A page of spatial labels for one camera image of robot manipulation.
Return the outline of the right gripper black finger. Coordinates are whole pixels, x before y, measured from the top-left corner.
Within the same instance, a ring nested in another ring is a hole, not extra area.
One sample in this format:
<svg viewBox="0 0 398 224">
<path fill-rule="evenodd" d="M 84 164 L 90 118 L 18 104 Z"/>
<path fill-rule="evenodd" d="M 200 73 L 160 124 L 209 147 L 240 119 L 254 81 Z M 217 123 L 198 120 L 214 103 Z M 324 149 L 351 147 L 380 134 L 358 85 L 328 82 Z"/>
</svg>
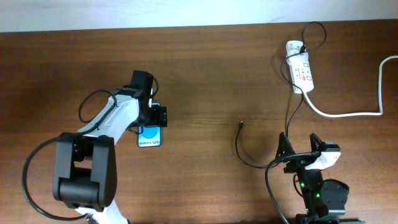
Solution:
<svg viewBox="0 0 398 224">
<path fill-rule="evenodd" d="M 325 143 L 315 133 L 310 134 L 310 144 L 312 152 L 323 152 L 325 150 Z"/>
<path fill-rule="evenodd" d="M 278 143 L 278 148 L 277 152 L 275 155 L 275 158 L 280 158 L 283 156 L 290 156 L 295 154 L 295 151 L 287 137 L 287 135 L 284 132 L 281 132 L 279 134 L 279 143 Z"/>
</svg>

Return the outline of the blue Galaxy smartphone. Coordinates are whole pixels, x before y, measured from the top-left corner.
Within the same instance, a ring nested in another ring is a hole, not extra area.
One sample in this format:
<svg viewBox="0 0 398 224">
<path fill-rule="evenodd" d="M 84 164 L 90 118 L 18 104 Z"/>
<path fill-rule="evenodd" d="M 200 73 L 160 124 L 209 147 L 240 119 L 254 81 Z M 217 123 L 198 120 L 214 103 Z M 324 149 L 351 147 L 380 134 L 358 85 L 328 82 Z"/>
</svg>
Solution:
<svg viewBox="0 0 398 224">
<path fill-rule="evenodd" d="M 139 127 L 139 147 L 159 147 L 162 144 L 161 127 L 159 124 L 160 103 L 152 104 L 152 114 L 149 124 Z"/>
</svg>

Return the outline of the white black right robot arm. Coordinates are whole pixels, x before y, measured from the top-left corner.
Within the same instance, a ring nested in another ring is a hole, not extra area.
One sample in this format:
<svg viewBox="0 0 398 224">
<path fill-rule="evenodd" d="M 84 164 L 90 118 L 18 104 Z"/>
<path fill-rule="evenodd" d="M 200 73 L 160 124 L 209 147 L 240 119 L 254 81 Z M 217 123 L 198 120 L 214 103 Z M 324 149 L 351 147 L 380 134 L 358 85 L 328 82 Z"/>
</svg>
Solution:
<svg viewBox="0 0 398 224">
<path fill-rule="evenodd" d="M 293 174 L 300 184 L 305 214 L 295 216 L 295 223 L 362 223 L 357 218 L 342 219 L 348 201 L 349 186 L 336 179 L 324 179 L 322 171 L 335 165 L 341 156 L 337 143 L 310 135 L 311 151 L 296 153 L 285 133 L 279 134 L 275 158 L 285 164 L 284 173 Z"/>
</svg>

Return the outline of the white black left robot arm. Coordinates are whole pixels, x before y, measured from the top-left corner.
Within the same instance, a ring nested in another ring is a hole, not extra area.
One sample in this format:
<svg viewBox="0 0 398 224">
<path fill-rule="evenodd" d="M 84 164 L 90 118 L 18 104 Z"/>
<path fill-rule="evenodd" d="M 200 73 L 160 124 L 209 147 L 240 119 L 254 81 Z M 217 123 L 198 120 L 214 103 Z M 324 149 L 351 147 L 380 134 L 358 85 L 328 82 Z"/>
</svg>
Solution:
<svg viewBox="0 0 398 224">
<path fill-rule="evenodd" d="M 167 109 L 153 103 L 159 83 L 135 70 L 131 82 L 110 93 L 106 106 L 77 133 L 57 140 L 52 192 L 88 223 L 129 223 L 114 199 L 118 185 L 115 145 L 125 131 L 167 126 Z"/>
</svg>

